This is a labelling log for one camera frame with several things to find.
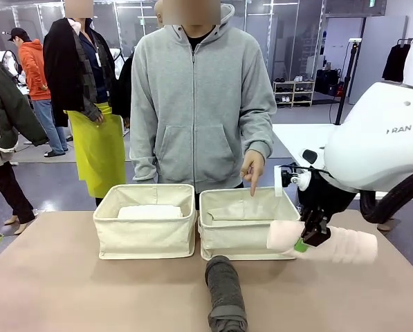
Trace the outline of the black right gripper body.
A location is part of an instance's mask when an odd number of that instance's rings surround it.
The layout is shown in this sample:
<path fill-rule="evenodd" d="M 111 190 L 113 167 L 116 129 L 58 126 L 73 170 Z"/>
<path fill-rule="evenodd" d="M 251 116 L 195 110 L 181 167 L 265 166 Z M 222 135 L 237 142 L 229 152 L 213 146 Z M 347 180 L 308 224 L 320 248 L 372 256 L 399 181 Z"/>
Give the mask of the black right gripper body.
<path fill-rule="evenodd" d="M 324 216 L 332 216 L 349 207 L 356 193 L 332 186 L 316 171 L 310 171 L 310 173 L 311 180 L 308 187 L 305 190 L 297 190 L 301 216 L 317 210 L 322 210 Z"/>

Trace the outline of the person's left hand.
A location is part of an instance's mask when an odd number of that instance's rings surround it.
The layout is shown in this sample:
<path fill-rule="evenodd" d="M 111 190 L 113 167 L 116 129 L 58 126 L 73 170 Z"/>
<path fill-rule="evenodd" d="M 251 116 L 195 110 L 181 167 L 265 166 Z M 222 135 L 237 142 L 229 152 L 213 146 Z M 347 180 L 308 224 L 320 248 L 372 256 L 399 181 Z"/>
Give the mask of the person's left hand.
<path fill-rule="evenodd" d="M 255 150 L 249 149 L 241 166 L 241 177 L 250 183 L 250 195 L 254 196 L 259 178 L 264 173 L 265 160 L 264 157 Z"/>

